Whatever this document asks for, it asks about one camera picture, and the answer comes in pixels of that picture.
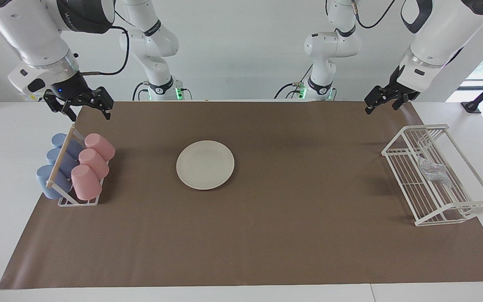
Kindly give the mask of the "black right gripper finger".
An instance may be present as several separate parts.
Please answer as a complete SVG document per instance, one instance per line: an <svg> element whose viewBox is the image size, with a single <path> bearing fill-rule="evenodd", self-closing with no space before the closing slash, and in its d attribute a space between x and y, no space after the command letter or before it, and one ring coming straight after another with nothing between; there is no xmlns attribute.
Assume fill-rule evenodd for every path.
<svg viewBox="0 0 483 302"><path fill-rule="evenodd" d="M102 112L106 120L111 118L114 100L104 87L82 93L82 106L88 106Z"/></svg>
<svg viewBox="0 0 483 302"><path fill-rule="evenodd" d="M63 115L66 115L67 117L69 117L69 119L72 122L76 121L77 115L75 114L75 112L71 108L70 103L68 103L67 101L63 101L63 103L60 103L59 100L57 99L56 95L53 92L45 92L44 93L44 101L46 102L46 104L50 108L50 111L55 112L55 113L60 112Z"/></svg>

